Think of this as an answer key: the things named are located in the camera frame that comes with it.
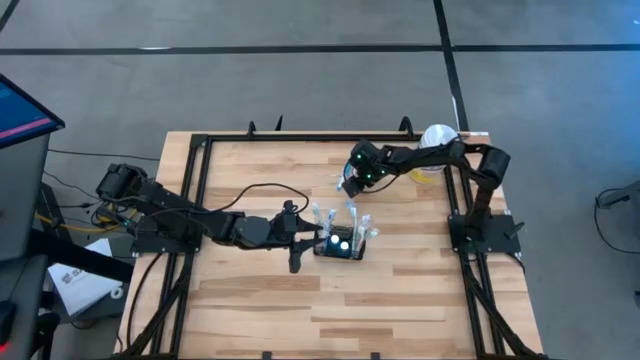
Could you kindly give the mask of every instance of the wire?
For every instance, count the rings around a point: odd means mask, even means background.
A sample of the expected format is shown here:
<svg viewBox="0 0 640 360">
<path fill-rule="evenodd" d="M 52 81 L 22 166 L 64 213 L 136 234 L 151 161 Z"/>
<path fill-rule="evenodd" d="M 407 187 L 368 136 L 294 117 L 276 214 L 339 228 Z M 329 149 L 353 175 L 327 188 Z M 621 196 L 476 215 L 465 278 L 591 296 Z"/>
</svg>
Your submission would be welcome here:
<svg viewBox="0 0 640 360">
<path fill-rule="evenodd" d="M 520 260 L 520 258 L 518 258 L 516 256 L 516 254 L 514 253 L 506 253 L 508 257 L 512 258 L 513 261 L 517 262 L 518 265 L 520 265 L 520 267 L 522 268 L 522 273 L 526 274 L 527 273 L 527 268 L 524 266 L 524 263 L 522 262 L 522 260 Z"/>
<path fill-rule="evenodd" d="M 90 221 L 85 221 L 85 220 L 81 220 L 81 219 L 73 218 L 73 217 L 69 217 L 69 216 L 65 216 L 65 217 L 64 217 L 64 220 L 65 220 L 65 221 L 67 221 L 67 220 L 77 221 L 77 222 L 80 222 L 80 223 L 83 223 L 83 224 L 87 224 L 87 225 L 92 225 L 92 226 L 100 227 L 100 226 L 97 226 L 97 225 L 95 225 L 95 224 L 92 224 Z M 126 232 L 126 231 L 117 231 L 117 230 L 113 230 L 112 232 L 117 232 L 117 233 L 119 233 L 119 234 L 127 234 L 127 235 L 129 235 L 129 233 L 128 233 L 128 232 Z"/>
<path fill-rule="evenodd" d="M 342 177 L 344 178 L 344 181 L 347 181 L 347 168 L 349 167 L 349 163 L 344 164 L 344 168 L 342 169 Z M 362 194 L 375 194 L 377 192 L 380 192 L 386 188 L 388 188 L 389 186 L 391 186 L 391 184 L 393 184 L 394 181 L 396 181 L 396 179 L 400 177 L 400 175 L 396 175 L 393 179 L 391 179 L 391 181 L 389 181 L 386 185 L 384 185 L 383 187 L 379 188 L 379 189 L 375 189 L 375 190 L 371 190 L 371 191 L 365 191 L 362 190 L 361 193 Z"/>
<path fill-rule="evenodd" d="M 60 180 L 57 176 L 55 176 L 55 175 L 53 175 L 53 174 L 51 174 L 51 173 L 48 173 L 46 170 L 43 170 L 42 172 L 43 172 L 44 174 L 46 174 L 46 175 L 49 175 L 49 176 L 50 176 L 50 177 L 52 177 L 55 181 L 59 182 L 60 184 L 62 184 L 62 185 L 64 185 L 64 186 L 66 186 L 66 187 L 70 187 L 70 188 L 72 188 L 72 189 L 76 189 L 76 190 L 80 191 L 81 193 L 83 193 L 83 194 L 87 195 L 87 196 L 88 196 L 88 197 L 90 197 L 90 198 L 94 198 L 94 199 L 96 199 L 96 200 L 100 200 L 100 198 L 98 198 L 97 196 L 94 196 L 94 195 L 89 194 L 88 192 L 86 192 L 86 191 L 82 190 L 82 189 L 81 189 L 79 186 L 77 186 L 77 185 L 71 185 L 71 184 L 67 184 L 67 183 L 65 183 L 64 181 Z"/>
<path fill-rule="evenodd" d="M 11 297 L 13 296 L 13 292 L 16 291 L 16 288 L 18 287 L 18 283 L 20 282 L 20 279 L 22 278 L 22 274 L 24 274 L 24 270 L 27 268 L 27 264 L 29 263 L 29 261 L 31 261 L 31 258 L 28 258 L 22 264 L 22 270 L 20 270 L 20 274 L 18 274 L 18 278 L 16 279 L 16 282 L 13 283 L 13 288 L 11 288 L 11 292 L 9 293 L 9 297 L 7 298 L 7 300 L 11 299 Z"/>
<path fill-rule="evenodd" d="M 78 204 L 78 205 L 51 205 L 43 202 L 38 202 L 38 205 L 48 206 L 55 209 L 71 209 L 71 208 L 87 209 L 97 204 L 100 204 L 100 201 L 97 201 L 94 203 L 83 202 L 82 204 Z"/>
<path fill-rule="evenodd" d="M 397 179 L 398 177 L 399 177 L 399 176 L 398 176 L 398 175 L 396 175 L 396 176 L 395 176 L 393 179 L 391 179 L 391 181 L 389 181 L 385 186 L 383 186 L 383 187 L 381 187 L 381 188 L 379 188 L 379 189 L 375 189 L 375 190 L 371 190 L 371 191 L 364 191 L 364 190 L 362 190 L 362 193 L 363 193 L 363 194 L 375 194 L 375 193 L 377 193 L 377 192 L 380 192 L 380 191 L 382 191 L 382 190 L 384 190 L 384 189 L 388 188 L 389 186 L 391 186 L 391 184 L 393 184 L 393 182 L 394 182 L 394 181 L 396 181 L 396 179 Z"/>
<path fill-rule="evenodd" d="M 147 276 L 149 276 L 151 268 L 153 268 L 153 265 L 155 265 L 158 259 L 160 259 L 160 256 L 162 256 L 162 253 L 158 253 L 158 255 L 156 255 L 153 260 L 151 260 L 151 263 L 149 263 L 149 266 L 147 266 L 144 274 L 142 274 L 142 278 L 140 279 L 140 284 L 138 284 L 135 295 L 133 295 L 133 300 L 131 301 L 131 309 L 129 310 L 129 321 L 127 324 L 127 347 L 131 347 L 131 320 L 133 320 L 133 311 L 136 309 L 136 303 L 138 302 L 138 296 L 140 296 L 140 290 L 142 289 L 142 285 L 144 285 L 144 281 L 147 280 Z"/>
<path fill-rule="evenodd" d="M 244 193 L 246 193 L 250 189 L 253 189 L 253 188 L 256 188 L 256 187 L 267 187 L 267 186 L 281 187 L 281 188 L 284 188 L 284 189 L 287 189 L 289 191 L 292 191 L 292 192 L 300 195 L 301 197 L 303 197 L 305 199 L 305 204 L 302 207 L 302 209 L 298 209 L 298 210 L 295 211 L 296 214 L 300 214 L 301 212 L 303 212 L 307 208 L 307 206 L 309 206 L 309 197 L 307 195 L 305 195 L 300 190 L 296 190 L 296 189 L 294 189 L 294 188 L 292 188 L 290 186 L 287 186 L 287 185 L 284 185 L 284 184 L 280 184 L 280 183 L 262 183 L 262 184 L 253 184 L 253 185 L 247 186 L 246 188 L 244 188 L 240 192 L 240 194 L 232 202 L 230 202 L 229 204 L 227 204 L 227 205 L 225 205 L 225 206 L 223 206 L 221 208 L 218 208 L 218 209 L 215 209 L 215 210 L 210 210 L 210 211 L 197 211 L 197 210 L 195 210 L 195 211 L 190 211 L 190 212 L 191 213 L 205 213 L 205 214 L 208 214 L 208 213 L 212 213 L 212 212 L 216 212 L 216 211 L 226 210 L 226 209 L 232 207 L 233 205 L 235 205 L 240 200 L 240 198 L 242 198 Z"/>
<path fill-rule="evenodd" d="M 615 190 L 620 190 L 618 188 L 612 188 L 612 189 L 606 189 L 603 190 L 602 192 L 600 192 L 600 194 L 598 194 L 598 196 L 596 196 L 596 201 L 595 201 L 595 205 L 593 206 L 593 222 L 596 224 L 596 230 L 598 230 L 598 235 L 600 235 L 600 239 L 602 239 L 602 241 L 604 241 L 605 244 L 607 244 L 608 247 L 610 247 L 611 249 L 621 252 L 623 254 L 632 254 L 632 255 L 640 255 L 640 251 L 631 251 L 631 250 L 624 250 L 624 249 L 620 249 L 617 248 L 613 245 L 611 245 L 611 243 L 609 241 L 607 241 L 607 239 L 604 237 L 604 235 L 602 234 L 602 229 L 600 229 L 600 224 L 598 223 L 598 209 L 600 209 L 600 198 L 611 191 L 615 191 Z"/>
<path fill-rule="evenodd" d="M 120 347 L 120 349 L 118 349 L 118 352 L 121 353 L 124 346 L 122 345 L 122 339 L 120 339 L 120 334 L 116 333 L 116 340 L 118 340 L 118 346 Z"/>
<path fill-rule="evenodd" d="M 67 150 L 57 150 L 57 149 L 49 149 L 49 151 L 53 152 L 53 153 L 69 154 L 69 155 L 98 156 L 98 157 L 120 157 L 120 158 L 129 158 L 129 159 L 138 159 L 138 160 L 160 161 L 160 159 L 158 159 L 158 158 L 148 158 L 148 157 L 136 156 L 136 155 L 85 153 L 85 152 L 79 152 L 79 151 L 67 151 Z"/>
<path fill-rule="evenodd" d="M 49 219 L 47 217 L 44 217 L 44 216 L 38 214 L 37 212 L 36 212 L 36 217 L 38 218 L 38 220 L 43 221 L 43 222 L 45 222 L 45 223 L 47 223 L 49 225 L 51 225 L 53 223 L 53 220 L 51 220 L 51 219 Z M 67 225 L 67 224 L 60 224 L 60 227 L 63 227 L 63 228 L 68 229 L 68 230 L 86 232 L 86 233 L 106 233 L 106 232 L 113 231 L 113 230 L 119 228 L 120 224 L 113 225 L 113 226 L 110 226 L 110 227 L 104 228 L 104 229 L 83 228 L 83 227 Z"/>
</svg>

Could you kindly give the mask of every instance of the black metal frame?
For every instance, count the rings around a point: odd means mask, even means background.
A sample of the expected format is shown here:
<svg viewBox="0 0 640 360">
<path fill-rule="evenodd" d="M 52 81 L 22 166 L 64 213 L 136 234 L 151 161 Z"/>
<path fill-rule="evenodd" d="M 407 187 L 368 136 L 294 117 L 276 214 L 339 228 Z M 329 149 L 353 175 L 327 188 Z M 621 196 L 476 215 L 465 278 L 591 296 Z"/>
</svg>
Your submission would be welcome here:
<svg viewBox="0 0 640 360">
<path fill-rule="evenodd" d="M 282 128 L 282 119 L 280 119 L 278 121 L 278 124 L 276 126 L 276 131 L 279 131 Z M 200 171 L 200 177 L 198 179 L 198 183 L 197 183 L 197 188 L 196 188 L 196 199 L 195 199 L 195 203 L 199 206 L 202 206 L 202 202 L 204 199 L 204 194 L 205 194 L 205 189 L 206 189 L 206 179 L 207 179 L 207 175 L 208 175 L 208 170 L 209 170 L 209 164 L 210 164 L 210 160 L 211 160 L 211 153 L 213 151 L 213 145 L 216 142 L 251 142 L 251 141 L 348 141 L 348 142 L 355 142 L 358 141 L 360 139 L 367 139 L 370 141 L 384 141 L 384 142 L 417 142 L 420 140 L 421 137 L 421 133 L 414 133 L 413 132 L 413 127 L 411 125 L 411 122 L 408 118 L 403 118 L 402 122 L 400 124 L 400 129 L 398 132 L 396 133 L 379 133 L 379 134 L 366 134 L 366 133 L 333 133 L 333 134 L 310 134 L 310 133 L 304 133 L 301 132 L 299 134 L 297 133 L 288 133 L 288 134 L 278 134 L 278 133 L 273 133 L 273 132 L 267 132 L 267 133 L 260 133 L 256 131 L 256 127 L 255 124 L 250 123 L 249 124 L 249 129 L 245 134 L 194 134 L 191 137 L 191 141 L 189 144 L 189 155 L 188 155 L 188 161 L 187 161 L 187 166 L 185 168 L 185 173 L 184 173 L 184 177 L 183 177 L 183 184 L 182 184 L 182 189 L 181 189 L 181 195 L 182 196 L 186 196 L 189 192 L 189 187 L 190 187 L 190 183 L 191 183 L 191 179 L 193 176 L 193 169 L 195 168 L 196 164 L 195 164 L 195 157 L 196 157 L 196 153 L 198 151 L 198 149 L 202 146 L 203 147 L 203 161 L 201 166 L 201 171 Z M 456 189 L 454 186 L 454 182 L 453 182 L 453 176 L 452 176 L 452 171 L 450 167 L 446 167 L 444 170 L 444 176 L 445 176 L 445 181 L 446 181 L 446 185 L 447 185 L 447 194 L 449 197 L 449 203 L 451 206 L 451 215 L 452 216 L 456 216 L 460 214 L 460 209 L 458 208 L 458 200 L 457 200 L 457 194 L 456 194 Z M 471 205 L 472 202 L 472 197 L 471 197 L 471 188 L 470 188 L 470 184 L 469 184 L 469 180 L 467 178 L 462 178 L 462 184 L 463 184 L 463 193 L 464 193 L 464 197 L 465 197 L 465 202 L 467 204 L 467 206 Z M 465 268 L 465 266 L 469 267 L 469 257 L 468 254 L 464 251 L 459 251 L 458 252 L 458 256 L 459 256 L 459 260 L 460 260 L 460 265 L 461 265 L 461 269 L 462 269 L 462 273 L 461 275 L 463 276 L 463 278 L 465 280 L 467 280 L 469 278 L 469 271 L 468 269 Z M 502 339 L 502 335 L 501 335 L 501 330 L 500 327 L 504 328 L 504 325 L 506 324 L 504 322 L 504 319 L 502 319 L 502 317 L 499 315 L 499 313 L 494 312 L 493 317 L 498 317 L 499 319 L 502 320 L 502 324 L 500 323 L 494 323 L 494 321 L 490 321 L 490 325 L 491 325 L 491 334 L 492 334 L 492 340 L 493 340 L 493 346 L 495 349 L 495 354 L 490 354 L 487 353 L 486 349 L 485 349 L 485 344 L 484 344 L 484 339 L 483 339 L 483 335 L 482 335 L 482 329 L 481 329 L 481 323 L 480 323 L 480 315 L 478 312 L 478 307 L 476 304 L 476 300 L 479 300 L 481 302 L 481 304 L 487 308 L 493 308 L 495 309 L 495 300 L 494 300 L 494 296 L 493 296 L 493 290 L 491 287 L 491 278 L 489 276 L 489 268 L 487 266 L 486 263 L 486 258 L 482 253 L 477 253 L 476 256 L 478 256 L 477 258 L 477 262 L 478 262 L 478 268 L 479 268 L 479 273 L 480 273 L 480 278 L 481 278 L 481 283 L 482 283 L 482 289 L 484 294 L 482 295 L 486 295 L 486 296 L 482 296 L 482 299 L 478 298 L 478 296 L 480 296 L 481 294 L 476 293 L 474 294 L 474 291 L 471 289 L 470 286 L 465 286 L 465 296 L 466 296 L 466 300 L 467 300 L 467 307 L 469 310 L 469 319 L 470 319 L 470 323 L 471 323 L 471 333 L 473 336 L 473 342 L 474 342 L 474 347 L 475 347 L 475 351 L 477 354 L 478 359 L 490 359 L 490 358 L 507 358 L 507 357 L 501 357 L 501 356 L 506 356 L 506 352 L 505 352 L 505 347 L 504 347 L 504 342 Z M 171 305 L 171 300 L 175 300 L 175 296 L 170 296 L 171 295 L 175 295 L 175 293 L 173 292 L 173 290 L 175 290 L 174 288 L 171 288 L 171 282 L 173 279 L 173 275 L 175 272 L 175 265 L 176 265 L 176 260 L 177 260 L 177 256 L 176 255 L 169 255 L 168 261 L 167 261 L 167 265 L 166 265 L 166 269 L 165 269 L 165 275 L 164 275 L 164 283 L 163 283 L 163 287 L 162 287 L 162 293 L 161 293 L 161 297 L 160 297 L 160 303 L 164 305 L 165 308 L 170 308 Z M 183 267 L 183 272 L 186 270 L 189 271 L 189 276 L 187 276 L 186 278 L 186 284 L 183 284 L 182 289 L 180 290 L 180 294 L 179 294 L 179 299 L 178 299 L 178 303 L 177 303 L 177 311 L 175 314 L 175 320 L 174 320 L 174 327 L 173 327 L 173 333 L 171 336 L 171 348 L 168 354 L 162 354 L 160 353 L 160 345 L 161 345 L 161 341 L 162 341 L 162 327 L 160 327 L 154 334 L 153 337 L 153 341 L 152 341 L 152 345 L 151 345 L 151 351 L 150 354 L 152 354 L 151 356 L 153 357 L 145 357 L 146 359 L 149 358 L 157 358 L 157 359 L 161 359 L 161 358 L 172 358 L 172 359 L 177 359 L 177 355 L 179 353 L 179 349 L 180 349 L 180 343 L 181 343 L 181 339 L 182 339 L 182 329 L 183 329 L 183 325 L 184 325 L 184 320 L 185 320 L 185 313 L 186 313 L 186 300 L 187 300 L 187 296 L 188 296 L 188 292 L 189 292 L 189 281 L 190 281 L 190 272 L 192 270 L 192 265 L 193 265 L 193 260 L 194 260 L 194 254 L 186 254 L 185 255 L 185 264 Z M 263 353 L 263 359 L 264 358 L 271 358 L 272 354 L 271 352 L 265 351 Z M 372 359 L 380 359 L 381 355 L 380 353 L 372 353 L 371 354 L 371 358 Z"/>
<path fill-rule="evenodd" d="M 45 254 L 52 263 L 68 265 L 123 283 L 128 283 L 133 275 L 131 264 L 36 229 L 31 229 L 27 254 Z"/>
</svg>

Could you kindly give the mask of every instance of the small box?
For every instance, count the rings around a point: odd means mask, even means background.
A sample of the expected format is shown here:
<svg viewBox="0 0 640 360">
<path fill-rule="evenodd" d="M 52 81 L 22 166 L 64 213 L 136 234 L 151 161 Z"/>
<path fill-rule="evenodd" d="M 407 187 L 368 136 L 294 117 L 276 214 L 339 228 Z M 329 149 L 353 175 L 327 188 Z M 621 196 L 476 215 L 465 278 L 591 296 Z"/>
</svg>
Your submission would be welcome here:
<svg viewBox="0 0 640 360">
<path fill-rule="evenodd" d="M 327 241 L 324 241 L 313 248 L 316 256 L 326 256 L 347 260 L 362 260 L 367 243 L 362 244 L 362 248 L 353 256 L 353 228 L 346 226 L 333 226 Z"/>
</svg>

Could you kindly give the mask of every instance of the black cable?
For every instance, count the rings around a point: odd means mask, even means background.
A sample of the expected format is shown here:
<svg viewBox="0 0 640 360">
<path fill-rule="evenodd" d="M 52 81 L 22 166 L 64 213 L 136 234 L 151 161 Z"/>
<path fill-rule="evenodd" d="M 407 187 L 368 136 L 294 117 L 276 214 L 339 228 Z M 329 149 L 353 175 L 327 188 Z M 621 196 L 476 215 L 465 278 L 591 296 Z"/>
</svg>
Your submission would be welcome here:
<svg viewBox="0 0 640 360">
<path fill-rule="evenodd" d="M 296 193 L 296 194 L 300 195 L 301 197 L 303 197 L 303 198 L 305 199 L 305 204 L 304 204 L 304 206 L 302 207 L 302 209 L 298 209 L 297 211 L 295 211 L 295 213 L 296 213 L 296 214 L 300 214 L 301 212 L 303 212 L 303 211 L 307 208 L 307 206 L 309 206 L 309 197 L 308 197 L 307 195 L 305 195 L 305 194 L 304 194 L 302 191 L 300 191 L 300 190 L 296 190 L 296 189 L 294 189 L 294 188 L 292 188 L 292 187 L 290 187 L 290 186 L 287 186 L 287 185 L 284 185 L 284 184 L 280 184 L 280 183 L 262 183 L 262 184 L 253 184 L 253 185 L 249 185 L 249 186 L 247 186 L 246 188 L 244 188 L 244 189 L 240 192 L 240 194 L 239 194 L 239 195 L 238 195 L 238 196 L 237 196 L 237 197 L 236 197 L 232 202 L 230 202 L 229 204 L 227 204 L 227 205 L 225 205 L 225 206 L 223 206 L 223 207 L 221 207 L 221 208 L 218 208 L 218 209 L 215 209 L 215 210 L 210 210 L 210 211 L 205 211 L 205 212 L 202 212 L 202 211 L 190 211 L 190 212 L 191 212 L 191 213 L 205 213 L 205 214 L 207 214 L 207 213 L 212 213 L 212 212 L 216 212 L 216 211 L 223 211 L 223 210 L 226 210 L 226 209 L 228 209 L 228 208 L 232 207 L 233 205 L 235 205 L 235 204 L 240 200 L 240 198 L 242 198 L 242 196 L 244 195 L 244 193 L 246 193 L 246 192 L 247 192 L 247 191 L 249 191 L 250 189 L 255 188 L 255 187 L 266 187 L 266 186 L 276 186 L 276 187 L 281 187 L 281 188 L 284 188 L 284 189 L 287 189 L 287 190 L 289 190 L 289 191 L 292 191 L 292 192 L 294 192 L 294 193 Z"/>
<path fill-rule="evenodd" d="M 116 333 L 116 340 L 118 340 L 118 346 L 120 346 L 120 349 L 118 350 L 118 352 L 121 353 L 124 346 L 122 345 L 122 339 L 120 339 L 120 334 L 118 333 Z"/>
<path fill-rule="evenodd" d="M 148 158 L 148 157 L 136 156 L 136 155 L 85 153 L 85 152 L 79 152 L 79 151 L 67 151 L 67 150 L 57 150 L 57 149 L 49 149 L 49 151 L 58 153 L 58 154 L 69 154 L 69 155 L 120 157 L 120 158 L 129 158 L 129 159 L 138 159 L 138 160 L 160 161 L 160 159 L 158 158 Z"/>
<path fill-rule="evenodd" d="M 147 276 L 149 276 L 149 272 L 151 271 L 151 268 L 153 268 L 153 265 L 155 265 L 158 259 L 160 259 L 160 256 L 162 256 L 162 253 L 158 253 L 158 255 L 156 255 L 156 257 L 154 257 L 153 260 L 151 260 L 151 263 L 149 264 L 149 266 L 147 266 L 147 269 L 144 271 L 144 274 L 142 274 L 142 278 L 140 279 L 140 284 L 138 284 L 136 293 L 133 295 L 133 300 L 131 301 L 131 309 L 129 310 L 129 322 L 127 324 L 127 347 L 131 346 L 131 323 L 133 320 L 133 311 L 136 309 L 138 296 L 140 296 L 140 290 L 142 289 L 142 285 L 144 285 L 144 281 L 147 280 Z"/>
<path fill-rule="evenodd" d="M 611 191 L 616 191 L 616 190 L 620 190 L 618 188 L 615 189 L 606 189 L 603 190 L 602 192 L 600 192 L 600 194 L 598 194 L 598 196 L 596 196 L 596 201 L 595 201 L 595 205 L 593 206 L 593 222 L 596 224 L 596 230 L 598 230 L 598 235 L 600 235 L 600 239 L 602 239 L 602 241 L 604 241 L 605 244 L 607 244 L 608 247 L 610 247 L 611 249 L 621 252 L 623 254 L 632 254 L 632 255 L 640 255 L 640 251 L 631 251 L 631 250 L 624 250 L 624 249 L 620 249 L 617 248 L 613 245 L 611 245 L 611 243 L 609 241 L 607 241 L 607 239 L 605 239 L 604 235 L 602 234 L 602 230 L 600 229 L 600 224 L 598 223 L 598 209 L 600 208 L 600 198 Z"/>
<path fill-rule="evenodd" d="M 365 191 L 365 190 L 362 190 L 361 192 L 362 192 L 363 194 L 375 194 L 375 193 L 377 193 L 377 192 L 380 192 L 380 191 L 382 191 L 382 190 L 384 190 L 384 189 L 388 188 L 389 186 L 391 186 L 391 184 L 393 184 L 393 182 L 394 182 L 394 181 L 396 181 L 396 179 L 397 179 L 398 177 L 399 177 L 399 176 L 398 176 L 398 175 L 396 175 L 396 176 L 395 176 L 393 179 L 391 179 L 391 181 L 389 181 L 385 186 L 383 186 L 383 187 L 381 187 L 381 188 L 379 188 L 379 189 L 375 189 L 375 190 L 371 190 L 371 191 Z"/>
<path fill-rule="evenodd" d="M 9 293 L 9 297 L 7 297 L 7 300 L 11 299 L 11 297 L 13 296 L 14 291 L 16 291 L 16 288 L 18 287 L 18 283 L 20 282 L 20 279 L 22 278 L 22 274 L 24 274 L 24 270 L 27 268 L 27 264 L 29 263 L 30 260 L 31 260 L 31 258 L 28 258 L 22 264 L 22 270 L 20 270 L 20 274 L 18 274 L 18 278 L 16 279 L 16 282 L 13 283 L 13 288 L 11 288 L 11 292 Z"/>
<path fill-rule="evenodd" d="M 520 258 L 518 258 L 516 256 L 516 254 L 514 253 L 506 253 L 508 257 L 512 258 L 513 261 L 517 262 L 518 265 L 520 265 L 520 267 L 522 268 L 522 273 L 526 274 L 527 273 L 527 268 L 524 266 L 524 263 L 522 262 L 522 260 L 520 260 Z"/>
<path fill-rule="evenodd" d="M 64 186 L 66 186 L 66 187 L 70 187 L 70 188 L 72 188 L 72 189 L 76 189 L 76 190 L 80 191 L 81 193 L 83 193 L 83 194 L 87 195 L 87 196 L 88 196 L 88 197 L 90 197 L 90 198 L 94 198 L 94 199 L 96 199 L 96 200 L 100 200 L 100 198 L 98 198 L 97 196 L 89 194 L 88 192 L 86 192 L 86 191 L 82 190 L 82 189 L 81 189 L 79 186 L 77 186 L 77 185 L 71 185 L 71 184 L 67 184 L 67 183 L 65 183 L 64 181 L 60 180 L 57 176 L 55 176 L 55 175 L 53 175 L 53 174 L 51 174 L 51 173 L 48 173 L 46 170 L 43 170 L 42 172 L 43 172 L 44 174 L 49 175 L 50 177 L 52 177 L 55 181 L 59 182 L 61 185 L 64 185 Z"/>
<path fill-rule="evenodd" d="M 104 202 L 104 203 L 102 203 L 101 207 L 104 207 L 104 206 L 106 206 L 107 204 L 108 204 L 108 203 Z M 117 215 L 117 214 L 118 214 L 118 213 L 117 213 L 118 205 L 115 205 L 115 207 L 116 207 L 116 215 Z M 93 225 L 93 226 L 95 226 L 95 227 L 98 227 L 98 228 L 103 228 L 103 229 L 104 229 L 104 228 L 106 228 L 106 227 L 108 227 L 108 226 L 113 226 L 113 225 L 122 225 L 122 224 L 120 224 L 116 219 L 108 218 L 108 220 L 107 220 L 107 221 L 103 221 L 103 220 L 98 219 L 98 214 L 97 214 L 97 212 L 98 212 L 98 208 L 96 208 L 96 209 L 93 211 L 93 213 L 91 214 L 91 225 Z"/>
</svg>

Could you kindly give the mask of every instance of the white paper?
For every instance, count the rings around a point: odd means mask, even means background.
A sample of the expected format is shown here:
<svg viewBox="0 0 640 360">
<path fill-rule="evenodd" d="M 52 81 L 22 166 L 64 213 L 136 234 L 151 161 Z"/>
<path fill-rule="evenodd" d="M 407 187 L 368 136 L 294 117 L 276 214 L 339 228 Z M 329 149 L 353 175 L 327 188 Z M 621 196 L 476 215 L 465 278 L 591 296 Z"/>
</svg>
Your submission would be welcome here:
<svg viewBox="0 0 640 360">
<path fill-rule="evenodd" d="M 85 248 L 111 257 L 108 239 L 97 240 Z M 87 309 L 109 294 L 112 289 L 122 285 L 121 281 L 89 274 L 84 270 L 62 264 L 50 266 L 49 275 L 60 293 L 69 316 Z"/>
</svg>

